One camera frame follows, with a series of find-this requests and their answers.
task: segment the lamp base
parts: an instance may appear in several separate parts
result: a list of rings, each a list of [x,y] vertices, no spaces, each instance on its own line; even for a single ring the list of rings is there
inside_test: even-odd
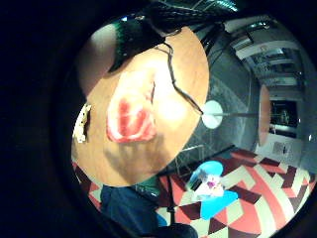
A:
[[[202,108],[204,114],[201,116],[202,122],[209,129],[216,129],[222,122],[222,116],[214,116],[212,114],[223,113],[221,105],[215,101],[210,100]]]

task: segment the dark clothing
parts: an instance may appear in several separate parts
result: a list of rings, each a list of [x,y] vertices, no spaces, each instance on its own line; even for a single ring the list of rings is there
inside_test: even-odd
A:
[[[131,187],[104,185],[100,198],[101,212],[136,234],[152,234],[159,226],[156,203]]]
[[[181,223],[159,227],[154,232],[154,235],[156,238],[198,238],[198,234],[194,228]]]

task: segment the floor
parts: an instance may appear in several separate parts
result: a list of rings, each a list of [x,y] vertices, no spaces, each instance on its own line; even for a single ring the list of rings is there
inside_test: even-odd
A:
[[[190,177],[188,168],[182,168],[171,175],[176,205],[175,219],[177,222],[190,224],[201,238],[271,236],[298,212],[317,179],[316,175],[305,170],[238,148],[208,160],[218,161],[223,165],[223,186],[239,196],[210,220],[200,217],[201,202],[192,202],[192,191],[185,189]],[[190,165],[190,171],[193,172],[199,164]],[[73,167],[83,190],[99,209],[101,184],[90,180],[75,163]],[[159,180],[161,195],[157,213],[168,224],[170,218],[166,211],[166,177]]]

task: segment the patterned rug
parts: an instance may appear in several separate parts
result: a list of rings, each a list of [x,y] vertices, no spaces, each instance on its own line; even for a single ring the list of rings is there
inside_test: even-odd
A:
[[[185,185],[190,178],[188,168],[170,175],[175,220],[194,227],[201,238],[269,237],[282,228],[302,207],[316,184],[316,176],[254,153],[237,149],[228,155],[212,158],[224,171],[222,183],[239,198],[215,214],[210,220],[200,217],[201,202],[192,202],[192,191]],[[199,164],[192,164],[194,171]],[[100,207],[101,184],[91,181],[73,163],[82,189],[93,204]],[[160,179],[160,198],[157,213],[169,224],[168,189],[166,177]]]

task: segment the black cable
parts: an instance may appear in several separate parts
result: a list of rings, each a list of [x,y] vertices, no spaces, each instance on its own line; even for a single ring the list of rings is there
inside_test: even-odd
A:
[[[223,24],[217,24],[214,29],[211,30],[213,38],[211,38],[208,43],[206,44],[207,47],[205,49],[206,55],[208,56],[212,47],[216,44],[218,39],[220,38],[221,34],[225,31],[225,26]]]
[[[171,83],[173,88],[176,90],[176,92],[178,92],[194,109],[196,109],[201,115],[204,113],[202,111],[202,109],[200,108],[200,106],[196,103],[196,101],[190,96],[188,95],[186,92],[184,92],[182,89],[180,89],[177,85],[176,85],[176,79],[174,76],[174,72],[172,69],[172,64],[171,64],[171,60],[172,60],[172,56],[173,56],[173,48],[171,45],[169,45],[168,43],[164,43],[167,47],[168,47],[168,58],[167,58],[167,65],[168,65],[168,69],[169,69],[169,74],[171,77]]]
[[[215,37],[218,31],[219,27],[214,25],[210,31],[200,40],[201,45],[205,47],[209,42],[213,42],[212,39]]]
[[[171,180],[169,174],[166,175],[167,177],[167,186],[168,186],[168,195],[169,195],[169,206],[167,208],[167,211],[170,213],[170,225],[175,223],[175,209],[174,209],[174,198],[173,198],[173,192],[172,192],[172,186],[171,186]]]

